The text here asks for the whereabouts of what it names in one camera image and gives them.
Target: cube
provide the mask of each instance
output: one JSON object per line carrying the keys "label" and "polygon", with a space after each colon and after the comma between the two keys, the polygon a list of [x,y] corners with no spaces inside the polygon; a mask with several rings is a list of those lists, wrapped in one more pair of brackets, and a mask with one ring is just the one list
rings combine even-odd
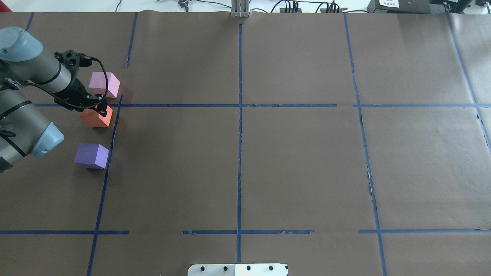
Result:
{"label": "cube", "polygon": [[111,123],[112,109],[108,106],[107,114],[102,117],[94,110],[85,109],[80,115],[80,119],[91,128],[106,128]]}
{"label": "cube", "polygon": [[106,168],[109,150],[99,144],[79,144],[74,163],[84,168]]}
{"label": "cube", "polygon": [[[108,98],[116,98],[119,90],[119,80],[111,72],[106,72],[108,75]],[[90,78],[89,88],[95,94],[102,94],[106,92],[106,78],[104,72],[93,72]]]}

